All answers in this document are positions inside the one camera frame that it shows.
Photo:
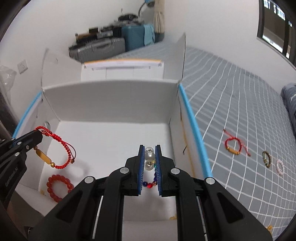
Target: yellow bead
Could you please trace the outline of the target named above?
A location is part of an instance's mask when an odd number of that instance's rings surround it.
[[[52,161],[51,159],[45,155],[41,150],[37,149],[36,154],[47,164],[50,164]]]

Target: suitcase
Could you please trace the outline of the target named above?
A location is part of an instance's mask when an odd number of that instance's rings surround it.
[[[126,51],[144,47],[144,26],[124,26],[121,29],[121,36],[126,42]]]
[[[124,53],[125,50],[125,41],[123,38],[107,38],[94,40],[83,46],[72,46],[69,48],[69,56],[84,63],[111,58],[115,55]]]

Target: bracelet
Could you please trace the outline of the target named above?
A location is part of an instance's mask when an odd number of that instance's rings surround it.
[[[276,161],[276,171],[280,175],[284,175],[285,174],[285,166],[284,166],[283,162],[280,159],[277,159],[277,161]]]
[[[148,182],[143,182],[143,186],[144,187],[148,187],[148,188],[152,188],[153,186],[157,186],[157,177],[156,177],[156,169],[155,169],[155,173],[154,173],[154,179],[152,183],[148,183]]]
[[[270,168],[270,165],[271,165],[271,156],[269,155],[269,153],[267,151],[263,151],[262,152],[262,158],[263,158],[263,161],[265,163],[265,166],[267,168]]]
[[[226,141],[225,141],[225,148],[226,148],[226,150],[228,150],[230,153],[232,153],[232,154],[234,154],[234,155],[239,155],[240,153],[241,153],[241,151],[242,151],[242,148],[244,147],[244,149],[245,149],[245,151],[246,151],[246,153],[247,153],[247,155],[248,156],[251,156],[251,154],[248,152],[248,149],[247,149],[247,147],[246,147],[246,145],[239,139],[239,138],[237,138],[237,137],[235,137],[235,136],[233,136],[233,135],[231,135],[231,134],[229,134],[225,129],[223,129],[223,131],[228,135],[228,136],[230,136]],[[236,150],[234,150],[234,149],[232,149],[232,148],[230,148],[229,146],[228,146],[228,141],[232,141],[232,140],[236,140],[236,141],[238,141],[238,143],[239,143],[239,150],[238,151],[236,151]]]
[[[228,141],[232,141],[232,140],[237,140],[237,141],[238,141],[238,143],[239,143],[239,150],[238,150],[238,151],[236,151],[235,149],[230,148],[230,147],[227,145]],[[232,154],[234,154],[234,155],[239,155],[240,152],[241,152],[241,150],[242,150],[242,143],[240,142],[240,140],[239,140],[238,138],[236,138],[236,137],[231,137],[231,138],[228,138],[228,139],[225,141],[225,148],[226,148],[230,153],[232,153]]]
[[[68,153],[68,160],[66,161],[66,163],[64,165],[61,166],[57,166],[54,162],[51,161],[51,159],[45,155],[41,150],[38,149],[37,146],[34,147],[34,150],[36,151],[36,154],[47,164],[49,164],[51,167],[54,167],[56,169],[63,169],[65,168],[70,162],[73,164],[76,158],[76,150],[75,148],[70,145],[69,143],[63,141],[61,139],[61,137],[59,137],[58,135],[52,133],[49,129],[45,128],[44,126],[38,126],[35,128],[35,131],[40,130],[41,133],[47,137],[52,137],[54,140],[60,142],[64,148],[66,149],[67,153]],[[71,146],[75,152],[75,156],[73,156],[69,146]]]
[[[64,176],[61,176],[59,174],[52,175],[51,177],[48,178],[48,182],[46,183],[46,186],[48,187],[47,192],[50,194],[50,197],[55,202],[60,202],[62,200],[62,198],[58,197],[52,189],[52,184],[55,181],[60,181],[60,182],[65,183],[68,187],[68,193],[70,193],[73,190],[74,185],[70,182],[70,180],[68,178],[65,178]]]

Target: wall socket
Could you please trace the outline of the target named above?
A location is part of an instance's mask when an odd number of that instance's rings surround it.
[[[20,62],[18,65],[17,65],[18,69],[19,69],[19,73],[22,74],[23,72],[25,72],[27,69],[28,69],[28,66],[27,66],[27,62],[26,60],[23,60],[22,62]]]

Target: red string bracelet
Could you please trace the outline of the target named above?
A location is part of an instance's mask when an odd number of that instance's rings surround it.
[[[52,137],[53,139],[55,139],[56,141],[60,142],[63,147],[66,149],[67,153],[68,153],[68,160],[66,161],[66,163],[64,165],[61,165],[61,166],[57,166],[55,165],[54,162],[51,161],[51,159],[46,156],[42,151],[40,151],[39,149],[37,149],[37,147],[34,147],[34,150],[36,151],[37,155],[40,156],[42,158],[43,161],[45,161],[47,164],[49,164],[51,167],[54,167],[56,169],[63,169],[65,168],[70,162],[71,163],[74,163],[75,161],[75,158],[76,158],[76,150],[75,148],[70,145],[69,143],[63,141],[61,139],[61,137],[59,137],[58,135],[52,133],[49,129],[45,128],[44,126],[38,126],[35,128],[35,130],[40,130],[41,133],[47,137]],[[75,152],[75,156],[73,156],[71,150],[70,150],[70,147],[73,148],[74,152]]]
[[[52,175],[51,177],[48,178],[48,183],[46,183],[46,186],[48,187],[47,192],[50,194],[50,197],[55,201],[55,202],[60,202],[62,198],[58,197],[53,189],[52,189],[52,184],[55,181],[60,181],[63,182],[67,185],[68,188],[68,193],[71,192],[74,188],[74,185],[70,182],[68,178],[65,178],[64,176],[61,175]]]
[[[234,155],[239,155],[240,153],[241,153],[241,151],[242,151],[242,148],[244,147],[244,149],[246,150],[246,153],[247,153],[247,155],[248,156],[251,156],[251,154],[248,152],[248,149],[247,149],[247,147],[246,147],[246,145],[239,139],[239,138],[237,138],[237,137],[235,137],[235,136],[233,136],[233,135],[231,135],[230,133],[228,133],[225,129],[223,129],[223,131],[228,135],[228,136],[230,136],[226,141],[225,141],[225,148],[230,152],[230,153],[232,153],[232,154],[234,154]],[[234,150],[234,149],[232,149],[232,148],[230,148],[229,146],[228,146],[228,141],[232,141],[232,140],[236,140],[236,141],[238,141],[238,143],[239,143],[239,150],[238,151],[236,151],[236,150]]]

